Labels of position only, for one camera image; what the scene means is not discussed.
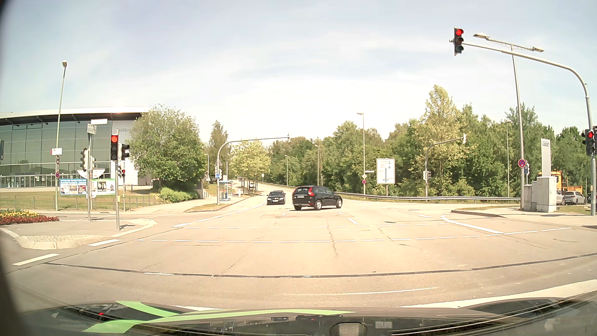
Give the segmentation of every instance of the glass building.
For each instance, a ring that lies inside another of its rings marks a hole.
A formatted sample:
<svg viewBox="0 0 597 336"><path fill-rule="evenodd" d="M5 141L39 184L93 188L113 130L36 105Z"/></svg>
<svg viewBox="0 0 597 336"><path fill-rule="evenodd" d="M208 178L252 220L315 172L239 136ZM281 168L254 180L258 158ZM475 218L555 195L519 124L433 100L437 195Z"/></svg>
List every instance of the glass building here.
<svg viewBox="0 0 597 336"><path fill-rule="evenodd" d="M80 178L81 151L89 147L87 124L92 119L107 119L97 125L91 155L98 169L106 169L102 178L115 178L115 165L109 161L110 136L119 130L120 143L127 143L134 120L146 112L145 107L62 109L58 148L62 148L61 178ZM0 161L0 188L53 187L56 182L56 148L58 110L0 114L0 140L4 156ZM139 178L133 164L126 159L126 184L150 184Z"/></svg>

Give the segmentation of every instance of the advertising sign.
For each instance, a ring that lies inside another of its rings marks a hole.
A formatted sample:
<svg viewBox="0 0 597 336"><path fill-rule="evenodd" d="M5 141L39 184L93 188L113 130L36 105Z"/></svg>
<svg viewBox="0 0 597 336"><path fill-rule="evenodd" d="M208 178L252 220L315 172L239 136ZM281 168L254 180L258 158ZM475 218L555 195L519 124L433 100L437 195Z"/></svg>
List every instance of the advertising sign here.
<svg viewBox="0 0 597 336"><path fill-rule="evenodd" d="M114 179L95 179L91 181L91 193L97 195L116 194ZM87 194L86 179L60 179L60 195L75 196Z"/></svg>

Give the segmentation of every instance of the fence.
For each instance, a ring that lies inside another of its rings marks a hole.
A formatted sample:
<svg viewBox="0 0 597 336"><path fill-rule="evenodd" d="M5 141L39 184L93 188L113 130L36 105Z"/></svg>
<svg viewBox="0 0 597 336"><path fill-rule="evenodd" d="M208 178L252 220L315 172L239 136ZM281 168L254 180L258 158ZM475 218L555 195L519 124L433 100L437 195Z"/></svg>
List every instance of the fence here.
<svg viewBox="0 0 597 336"><path fill-rule="evenodd" d="M273 185L276 187L296 188L291 185L273 184L261 182L263 184ZM518 197L483 197L483 196L431 196L431 197L403 197L403 196L377 196L377 195L363 195L355 193L341 193L336 194L341 196L370 198L377 200L402 200L402 201L448 201L448 200L469 200L469 201L520 201Z"/></svg>

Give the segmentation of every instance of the dashed white line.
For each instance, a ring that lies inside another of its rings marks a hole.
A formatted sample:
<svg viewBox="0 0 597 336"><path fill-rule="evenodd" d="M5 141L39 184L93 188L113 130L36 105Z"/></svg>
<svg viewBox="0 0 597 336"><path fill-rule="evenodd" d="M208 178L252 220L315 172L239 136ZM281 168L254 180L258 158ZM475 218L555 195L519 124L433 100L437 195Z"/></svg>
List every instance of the dashed white line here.
<svg viewBox="0 0 597 336"><path fill-rule="evenodd" d="M120 239L104 240L103 242L97 242L97 243L93 243L93 244L87 244L87 246L100 246L100 245L109 244L109 243L113 243L113 242L120 242Z"/></svg>
<svg viewBox="0 0 597 336"><path fill-rule="evenodd" d="M59 255L59 254L58 253L50 253L50 254L46 254L46 255L43 255L43 256L37 256L35 258L31 258L31 259L27 259L27 260L15 262L13 265L15 265L15 266L22 266L22 265L28 264L30 262L52 258L53 256L57 256L57 255Z"/></svg>

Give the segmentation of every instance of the grass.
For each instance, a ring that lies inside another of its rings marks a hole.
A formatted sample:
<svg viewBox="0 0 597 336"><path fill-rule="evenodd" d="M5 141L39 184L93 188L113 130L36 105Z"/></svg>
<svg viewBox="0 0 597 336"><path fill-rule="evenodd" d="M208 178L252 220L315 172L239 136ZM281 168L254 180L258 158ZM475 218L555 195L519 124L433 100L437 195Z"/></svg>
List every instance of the grass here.
<svg viewBox="0 0 597 336"><path fill-rule="evenodd" d="M590 215L591 210L585 210L584 206L563 205L558 207L558 212L575 212L582 215Z"/></svg>
<svg viewBox="0 0 597 336"><path fill-rule="evenodd" d="M131 207L143 207L161 204L156 195L126 193L123 199L122 192L120 208L124 201L127 209ZM28 193L0 193L0 209L36 209L36 210L54 210L53 191L38 191ZM114 195L102 195L92 198L92 209L114 210ZM85 195L81 196L58 196L59 210L87 210L87 199Z"/></svg>

